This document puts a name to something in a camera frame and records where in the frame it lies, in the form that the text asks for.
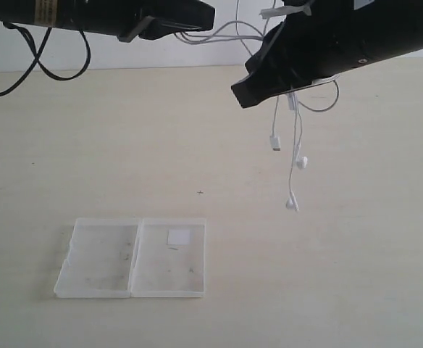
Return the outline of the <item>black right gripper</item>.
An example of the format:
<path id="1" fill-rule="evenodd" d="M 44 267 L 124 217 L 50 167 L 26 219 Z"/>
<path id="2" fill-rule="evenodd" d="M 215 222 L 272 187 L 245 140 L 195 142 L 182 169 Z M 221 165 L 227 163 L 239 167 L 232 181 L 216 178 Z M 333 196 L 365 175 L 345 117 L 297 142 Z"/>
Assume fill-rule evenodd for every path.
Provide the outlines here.
<path id="1" fill-rule="evenodd" d="M 284 1 L 266 9 L 266 20 L 284 20 L 245 63 L 248 75 L 231 86 L 239 105 L 255 107 L 370 61 L 362 9 L 355 1 Z"/>

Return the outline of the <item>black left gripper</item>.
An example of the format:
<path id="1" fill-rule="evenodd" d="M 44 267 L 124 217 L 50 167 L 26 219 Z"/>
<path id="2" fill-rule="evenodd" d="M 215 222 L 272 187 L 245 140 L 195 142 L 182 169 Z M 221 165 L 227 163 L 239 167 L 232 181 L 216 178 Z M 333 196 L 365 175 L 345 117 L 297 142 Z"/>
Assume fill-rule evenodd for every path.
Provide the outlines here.
<path id="1" fill-rule="evenodd" d="M 215 8 L 203 1 L 90 0 L 80 2 L 80 28 L 116 36 L 120 42 L 139 37 L 154 41 L 185 31 L 207 31 L 214 26 Z"/>

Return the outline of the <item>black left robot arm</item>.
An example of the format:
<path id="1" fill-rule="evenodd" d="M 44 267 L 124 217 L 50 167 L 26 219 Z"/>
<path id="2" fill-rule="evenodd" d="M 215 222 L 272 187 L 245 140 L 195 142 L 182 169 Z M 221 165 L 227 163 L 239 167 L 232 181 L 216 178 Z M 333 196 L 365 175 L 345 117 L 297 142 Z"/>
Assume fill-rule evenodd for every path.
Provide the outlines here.
<path id="1" fill-rule="evenodd" d="M 214 26 L 215 8 L 195 0 L 0 0 L 0 22 L 154 41 Z"/>

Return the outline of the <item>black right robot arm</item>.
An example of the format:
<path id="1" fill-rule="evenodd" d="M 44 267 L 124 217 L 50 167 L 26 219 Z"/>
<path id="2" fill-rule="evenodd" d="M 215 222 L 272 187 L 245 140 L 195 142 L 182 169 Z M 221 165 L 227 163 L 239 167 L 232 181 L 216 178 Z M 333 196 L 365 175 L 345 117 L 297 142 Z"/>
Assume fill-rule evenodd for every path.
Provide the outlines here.
<path id="1" fill-rule="evenodd" d="M 423 1 L 285 1 L 231 89 L 243 108 L 423 49 Z"/>

